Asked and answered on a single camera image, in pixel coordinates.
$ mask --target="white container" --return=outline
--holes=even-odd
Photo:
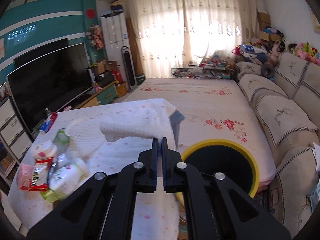
[[[57,150],[57,146],[50,140],[31,146],[31,153],[35,160],[53,158],[57,154]]]
[[[76,189],[82,175],[89,173],[87,164],[80,158],[74,163],[58,169],[51,177],[49,188],[68,197]]]

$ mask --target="television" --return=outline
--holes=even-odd
[[[43,55],[7,75],[12,101],[29,133],[45,109],[60,111],[73,99],[89,90],[90,66],[84,43]]]
[[[28,51],[18,57],[16,57],[13,62],[15,65],[15,68],[19,68],[23,65],[25,65],[26,63],[39,58],[45,54],[48,54],[50,52],[56,51],[58,49],[63,49],[65,47],[68,47],[69,43],[68,43],[68,39],[60,39],[54,42],[50,42],[48,44],[42,45],[38,48],[35,48],[31,51]]]

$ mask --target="white curtain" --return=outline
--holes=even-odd
[[[184,42],[182,0],[124,0],[131,17],[147,77],[170,77],[182,65]]]
[[[251,41],[256,0],[124,0],[147,77],[170,77],[174,66],[200,63]]]

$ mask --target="sofa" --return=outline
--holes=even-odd
[[[261,76],[260,65],[239,62],[236,69],[277,167],[269,210],[294,240],[320,239],[320,205],[312,213],[309,200],[319,182],[313,143],[320,144],[320,66],[284,52],[274,82]]]

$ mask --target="floor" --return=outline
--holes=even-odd
[[[123,97],[115,98],[112,103],[114,104],[114,103],[123,102],[130,95],[130,93],[132,93],[133,91],[134,90],[131,90]],[[5,215],[10,220],[10,222],[13,224],[15,229],[17,229],[22,235],[26,236],[28,233],[28,230],[26,229],[26,227],[24,225],[21,224],[21,221],[19,220],[19,218],[15,215],[15,213],[10,208],[9,203],[8,203],[8,196],[5,195],[3,192],[1,192],[1,193],[2,193],[2,205],[4,207]]]

